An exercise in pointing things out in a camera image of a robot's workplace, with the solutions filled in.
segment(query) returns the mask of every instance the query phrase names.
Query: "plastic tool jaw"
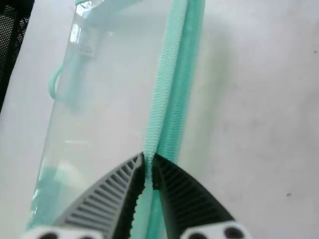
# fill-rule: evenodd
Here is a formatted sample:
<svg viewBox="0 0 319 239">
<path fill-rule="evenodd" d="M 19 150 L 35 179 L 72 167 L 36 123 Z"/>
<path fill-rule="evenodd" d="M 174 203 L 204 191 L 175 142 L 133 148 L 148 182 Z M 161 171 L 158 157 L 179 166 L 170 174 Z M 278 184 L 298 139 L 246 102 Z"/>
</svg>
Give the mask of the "plastic tool jaw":
<svg viewBox="0 0 319 239">
<path fill-rule="evenodd" d="M 101 231 L 104 239 L 129 238 L 144 183 L 144 155 L 140 153 L 91 186 L 54 225 Z"/>
<path fill-rule="evenodd" d="M 234 221 L 199 182 L 158 154 L 153 162 L 153 185 L 160 191 L 169 239 L 179 239 L 188 228 Z"/>
</svg>

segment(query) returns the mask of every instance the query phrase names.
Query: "zipper tape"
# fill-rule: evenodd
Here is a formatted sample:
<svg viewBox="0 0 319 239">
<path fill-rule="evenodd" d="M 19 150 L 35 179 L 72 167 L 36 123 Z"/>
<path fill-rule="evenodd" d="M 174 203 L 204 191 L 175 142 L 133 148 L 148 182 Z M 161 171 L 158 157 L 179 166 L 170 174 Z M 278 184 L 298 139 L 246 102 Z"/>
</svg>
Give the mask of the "zipper tape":
<svg viewBox="0 0 319 239">
<path fill-rule="evenodd" d="M 204 0 L 174 0 L 167 19 L 145 143 L 146 187 L 137 202 L 131 238 L 162 238 L 160 194 L 152 184 L 155 153 L 177 161 L 187 115 Z"/>
</svg>

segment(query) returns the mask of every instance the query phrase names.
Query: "mint green trim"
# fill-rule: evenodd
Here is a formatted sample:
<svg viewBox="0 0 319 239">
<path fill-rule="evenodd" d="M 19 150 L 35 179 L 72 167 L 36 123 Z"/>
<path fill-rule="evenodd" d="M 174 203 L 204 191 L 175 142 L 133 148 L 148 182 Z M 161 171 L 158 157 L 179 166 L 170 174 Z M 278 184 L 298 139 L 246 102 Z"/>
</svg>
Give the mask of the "mint green trim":
<svg viewBox="0 0 319 239">
<path fill-rule="evenodd" d="M 146 180 L 150 182 L 156 152 L 172 162 L 177 161 L 203 13 L 204 0 L 174 0 L 168 16 L 144 150 Z M 137 203 L 131 238 L 160 239 L 163 235 L 163 216 L 159 191 L 153 191 L 152 195 L 147 191 L 144 193 L 148 197 Z M 146 224 L 143 217 L 148 215 Z M 143 232 L 145 227 L 146 237 L 141 237 L 138 233 Z"/>
<path fill-rule="evenodd" d="M 164 124 L 171 86 L 174 79 L 186 8 L 187 0 L 173 0 L 167 19 L 144 148 L 146 174 L 148 177 L 152 175 L 152 160 L 157 151 Z"/>
</svg>

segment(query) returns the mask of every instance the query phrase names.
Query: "hole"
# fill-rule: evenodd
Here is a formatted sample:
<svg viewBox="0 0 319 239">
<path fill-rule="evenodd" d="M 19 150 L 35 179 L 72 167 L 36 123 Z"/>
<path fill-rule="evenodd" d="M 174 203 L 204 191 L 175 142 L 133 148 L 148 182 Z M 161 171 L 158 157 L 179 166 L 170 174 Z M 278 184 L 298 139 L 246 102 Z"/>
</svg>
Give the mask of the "hole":
<svg viewBox="0 0 319 239">
<path fill-rule="evenodd" d="M 93 237 L 88 237 L 88 236 L 85 236 L 83 238 L 79 238 L 79 239 L 94 239 Z"/>
<path fill-rule="evenodd" d="M 188 239 L 207 239 L 207 237 L 202 233 L 193 233 Z"/>
<path fill-rule="evenodd" d="M 244 237 L 244 234 L 237 228 L 227 228 L 225 230 L 225 236 L 228 239 L 240 239 Z"/>
<path fill-rule="evenodd" d="M 42 235 L 39 239 L 57 239 L 58 236 L 55 233 L 46 233 Z"/>
</svg>

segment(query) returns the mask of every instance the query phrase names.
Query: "transparent pvc bag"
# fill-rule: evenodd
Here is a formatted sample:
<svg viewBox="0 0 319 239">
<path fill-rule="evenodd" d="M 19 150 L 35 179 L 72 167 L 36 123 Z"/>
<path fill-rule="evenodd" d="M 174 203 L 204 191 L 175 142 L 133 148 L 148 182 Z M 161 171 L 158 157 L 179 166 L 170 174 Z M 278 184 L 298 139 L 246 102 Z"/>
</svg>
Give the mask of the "transparent pvc bag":
<svg viewBox="0 0 319 239">
<path fill-rule="evenodd" d="M 252 235 L 316 237 L 318 14 L 248 2 L 206 2 L 178 164 Z M 144 150 L 170 7 L 77 7 L 29 227 Z"/>
<path fill-rule="evenodd" d="M 51 92 L 28 228 L 52 223 L 94 182 L 143 150 L 170 6 L 169 0 L 77 5 Z"/>
</svg>

